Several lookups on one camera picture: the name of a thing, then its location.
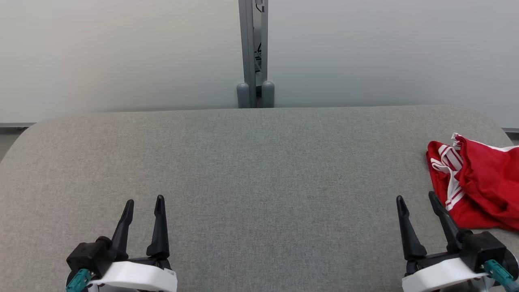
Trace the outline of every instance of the teal connector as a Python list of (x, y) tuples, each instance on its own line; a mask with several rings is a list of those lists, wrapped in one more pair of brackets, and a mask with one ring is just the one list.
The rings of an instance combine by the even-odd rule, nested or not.
[(501, 284), (506, 292), (519, 292), (519, 284), (514, 282), (512, 275), (495, 260), (485, 263), (485, 272)]
[(87, 269), (81, 269), (67, 285), (66, 292), (81, 292), (81, 290), (87, 287), (90, 280), (92, 280), (90, 271)]

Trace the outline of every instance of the floor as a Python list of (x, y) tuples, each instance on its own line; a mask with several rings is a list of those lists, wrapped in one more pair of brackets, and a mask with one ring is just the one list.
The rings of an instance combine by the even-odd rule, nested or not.
[[(24, 129), (0, 128), (0, 161), (23, 131)], [(514, 145), (519, 145), (519, 133), (507, 133), (507, 135)]]

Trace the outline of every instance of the white wall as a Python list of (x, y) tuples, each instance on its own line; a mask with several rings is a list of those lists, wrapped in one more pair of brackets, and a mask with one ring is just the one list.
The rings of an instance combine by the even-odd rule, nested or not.
[(269, 1), (277, 107), (457, 104), (519, 128), (519, 1)]
[(235, 108), (236, 0), (0, 0), (0, 123)]

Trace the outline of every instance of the folded red garment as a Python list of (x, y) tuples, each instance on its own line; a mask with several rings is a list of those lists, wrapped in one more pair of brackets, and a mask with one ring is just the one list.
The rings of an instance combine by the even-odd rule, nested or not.
[(461, 228), (519, 231), (519, 146), (497, 148), (454, 133), (426, 153), (436, 195)]

